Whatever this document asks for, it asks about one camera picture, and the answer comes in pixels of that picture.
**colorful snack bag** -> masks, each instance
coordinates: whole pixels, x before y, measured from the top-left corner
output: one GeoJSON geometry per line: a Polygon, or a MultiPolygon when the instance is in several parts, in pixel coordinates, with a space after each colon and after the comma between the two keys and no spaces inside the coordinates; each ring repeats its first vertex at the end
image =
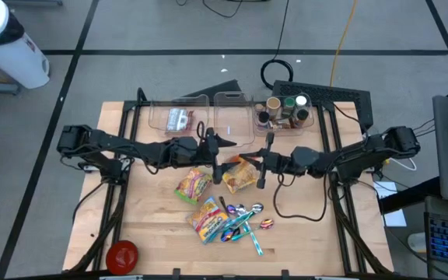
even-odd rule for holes
{"type": "Polygon", "coordinates": [[[234,156],[227,162],[240,163],[222,175],[222,179],[226,182],[226,186],[229,188],[231,194],[234,194],[239,189],[257,183],[258,172],[255,166],[239,156],[234,156]]]}
{"type": "Polygon", "coordinates": [[[200,210],[189,215],[187,221],[200,236],[203,244],[213,240],[218,232],[229,220],[228,215],[222,211],[213,197],[208,198],[200,210]]]}
{"type": "Polygon", "coordinates": [[[184,201],[196,205],[203,191],[211,182],[212,176],[198,168],[191,168],[190,173],[179,183],[174,193],[184,201]]]}

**wooden tabletop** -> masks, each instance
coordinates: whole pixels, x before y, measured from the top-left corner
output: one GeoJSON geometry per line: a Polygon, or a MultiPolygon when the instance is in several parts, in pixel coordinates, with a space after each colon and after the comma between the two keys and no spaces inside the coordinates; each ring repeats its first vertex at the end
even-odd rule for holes
{"type": "MultiPolygon", "coordinates": [[[[347,115],[357,117],[353,103],[337,103],[337,105],[347,115]]],[[[122,102],[104,103],[98,129],[116,135],[120,126],[122,106],[122,102]]],[[[131,112],[129,116],[126,131],[131,130],[133,114],[131,112]]],[[[210,109],[209,117],[208,125],[212,126],[213,108],[210,109]]],[[[229,118],[230,120],[236,118],[237,128],[243,124],[240,114],[230,114],[229,118]]],[[[315,119],[314,125],[305,128],[301,136],[276,137],[272,150],[289,155],[295,146],[302,145],[323,151],[319,122],[317,118],[315,119]]],[[[337,119],[342,145],[362,140],[357,123],[339,112],[337,119]]],[[[333,148],[331,126],[328,125],[327,129],[333,148]]],[[[136,141],[148,143],[167,139],[161,131],[149,126],[149,108],[143,107],[136,141]]],[[[263,146],[264,138],[255,137],[250,145],[220,149],[218,159],[222,162],[237,153],[257,151],[263,146]]],[[[275,226],[267,231],[256,231],[257,240],[264,251],[264,255],[259,257],[248,236],[235,243],[220,241],[207,245],[201,243],[197,233],[186,220],[199,205],[182,201],[173,192],[187,172],[188,168],[164,169],[153,176],[147,172],[141,161],[133,164],[121,230],[121,240],[130,240],[139,251],[139,261],[133,273],[170,275],[173,268],[180,268],[183,275],[280,275],[282,269],[288,269],[291,275],[344,274],[331,201],[328,200],[327,212],[322,221],[309,222],[304,219],[282,219],[276,215],[272,206],[272,195],[278,183],[273,174],[269,173],[266,176],[267,183],[263,190],[249,187],[230,194],[225,184],[212,185],[208,188],[201,201],[209,196],[217,199],[222,195],[227,204],[241,203],[247,207],[255,202],[264,204],[264,211],[253,217],[250,223],[255,228],[262,219],[272,218],[275,226]]],[[[285,181],[289,180],[291,177],[286,176],[285,181]]],[[[368,184],[373,183],[367,174],[363,174],[360,180],[368,184]]],[[[86,174],[81,196],[91,191],[99,182],[99,174],[86,174]]],[[[107,188],[103,187],[79,209],[72,228],[64,269],[76,264],[97,236],[106,192],[107,188]]],[[[361,237],[381,263],[393,270],[374,190],[363,184],[354,185],[352,196],[361,237]]],[[[316,218],[321,214],[323,204],[323,182],[309,176],[297,177],[291,187],[283,187],[278,195],[278,207],[283,215],[300,214],[316,218]]],[[[346,236],[352,270],[356,271],[353,242],[348,234],[346,236]]],[[[105,244],[106,248],[110,247],[111,237],[107,238],[105,244]]]]}

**red cap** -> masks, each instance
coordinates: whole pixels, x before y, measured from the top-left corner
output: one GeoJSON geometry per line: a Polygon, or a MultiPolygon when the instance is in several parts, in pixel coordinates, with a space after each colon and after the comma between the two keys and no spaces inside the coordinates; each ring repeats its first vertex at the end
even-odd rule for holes
{"type": "Polygon", "coordinates": [[[115,243],[107,253],[107,268],[115,275],[126,275],[138,262],[138,248],[127,240],[115,243]]]}

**snack bag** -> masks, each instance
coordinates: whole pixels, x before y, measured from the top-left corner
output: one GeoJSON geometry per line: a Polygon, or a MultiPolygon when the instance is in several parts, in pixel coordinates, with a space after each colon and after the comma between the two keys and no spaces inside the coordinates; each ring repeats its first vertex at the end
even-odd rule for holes
{"type": "Polygon", "coordinates": [[[218,232],[228,220],[228,215],[218,207],[213,197],[208,198],[200,210],[187,217],[187,221],[198,233],[203,244],[212,241],[214,233],[218,232]]]}
{"type": "Polygon", "coordinates": [[[211,182],[212,176],[198,168],[191,168],[190,173],[179,183],[174,193],[184,201],[196,205],[203,191],[211,182]]]}
{"type": "Polygon", "coordinates": [[[240,158],[240,156],[234,156],[227,162],[240,163],[222,175],[222,179],[226,182],[226,186],[229,188],[231,194],[234,194],[244,187],[255,185],[257,183],[258,172],[255,169],[255,166],[240,158]]]}

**white cylinder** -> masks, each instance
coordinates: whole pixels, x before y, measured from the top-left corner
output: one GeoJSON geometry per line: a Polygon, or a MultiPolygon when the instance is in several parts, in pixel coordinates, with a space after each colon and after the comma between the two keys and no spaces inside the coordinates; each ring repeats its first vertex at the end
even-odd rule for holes
{"type": "Polygon", "coordinates": [[[0,45],[0,69],[27,89],[50,80],[50,62],[26,33],[15,42],[0,45]]]}

